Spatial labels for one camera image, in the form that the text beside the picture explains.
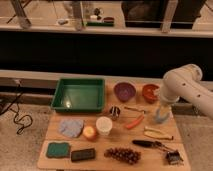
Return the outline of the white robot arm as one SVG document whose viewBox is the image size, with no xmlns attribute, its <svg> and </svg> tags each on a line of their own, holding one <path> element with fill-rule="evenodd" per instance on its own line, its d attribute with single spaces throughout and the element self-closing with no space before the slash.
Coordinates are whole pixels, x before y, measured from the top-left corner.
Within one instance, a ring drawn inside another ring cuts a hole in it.
<svg viewBox="0 0 213 171">
<path fill-rule="evenodd" d="M 183 98 L 213 119 L 213 92 L 200 84 L 202 76 L 202 70 L 195 64 L 166 72 L 159 89 L 160 103 L 171 105 Z"/>
</svg>

